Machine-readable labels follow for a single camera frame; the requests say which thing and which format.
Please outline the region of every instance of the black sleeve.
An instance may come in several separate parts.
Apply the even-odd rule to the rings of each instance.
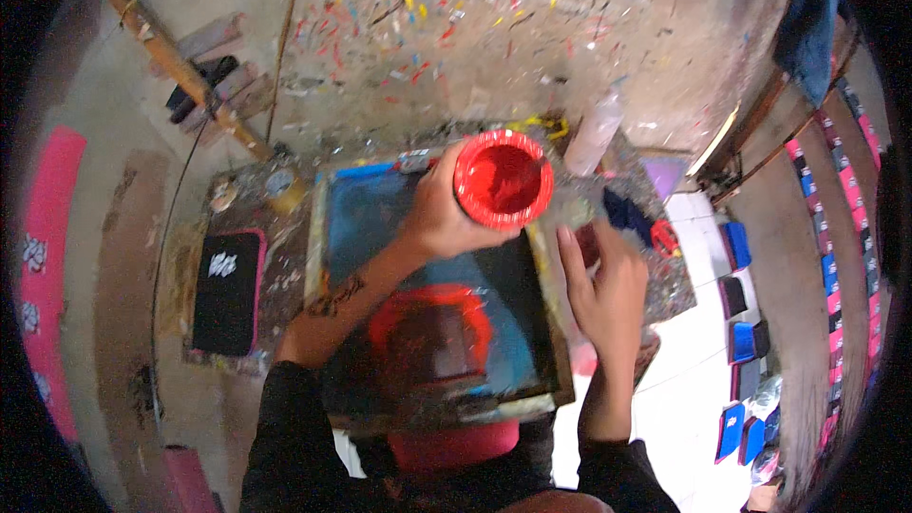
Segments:
[[[652,473],[645,444],[634,440],[637,443],[640,452],[625,442],[581,443],[578,491],[605,501],[615,513],[677,513],[678,507]]]
[[[289,361],[266,377],[241,511],[333,510],[351,483],[313,370]]]

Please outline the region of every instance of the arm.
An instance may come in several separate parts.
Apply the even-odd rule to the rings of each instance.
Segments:
[[[418,183],[412,209],[393,242],[288,325],[263,388],[243,511],[336,510],[341,500],[353,498],[320,401],[316,369],[429,259],[498,246],[519,235],[484,228],[462,213],[452,189],[461,149],[461,144],[450,147]]]
[[[593,228],[601,258],[594,280],[587,277],[583,253],[573,232],[561,227],[557,233],[567,298],[576,322],[598,356],[577,428],[579,490],[597,496],[618,513],[677,511],[627,443],[646,296],[646,265],[605,220],[593,222]]]

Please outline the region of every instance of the white tile floor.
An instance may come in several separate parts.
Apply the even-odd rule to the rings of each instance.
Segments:
[[[667,213],[678,232],[697,295],[697,306],[655,325],[662,346],[646,371],[633,403],[633,433],[646,441],[655,476],[682,513],[733,512],[751,491],[750,465],[737,453],[715,464],[719,416],[730,403],[732,368],[726,352],[726,325],[716,279],[732,270],[713,219],[700,193],[673,195]],[[735,273],[745,284],[745,321],[759,320],[750,273]],[[576,419],[589,379],[574,377],[577,401],[557,412],[553,475],[576,487],[579,455]]]

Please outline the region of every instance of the hand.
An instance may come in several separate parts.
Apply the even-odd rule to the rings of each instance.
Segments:
[[[608,378],[629,374],[632,380],[643,323],[646,264],[607,220],[594,220],[593,229],[602,260],[594,281],[587,277],[576,235],[567,226],[557,230],[567,298]]]
[[[516,238],[520,231],[486,228],[467,217],[453,195],[453,171],[464,141],[448,148],[418,182],[411,210],[399,226],[404,247],[431,257],[454,257],[481,247],[494,247]]]

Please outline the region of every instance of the plastic bag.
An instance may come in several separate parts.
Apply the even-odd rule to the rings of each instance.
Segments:
[[[782,376],[776,374],[766,379],[757,387],[757,391],[750,398],[750,404],[747,409],[752,416],[757,416],[761,420],[766,420],[772,411],[779,405],[779,398],[782,394]]]
[[[760,451],[750,467],[750,484],[754,486],[765,485],[780,471],[779,448],[767,446]]]

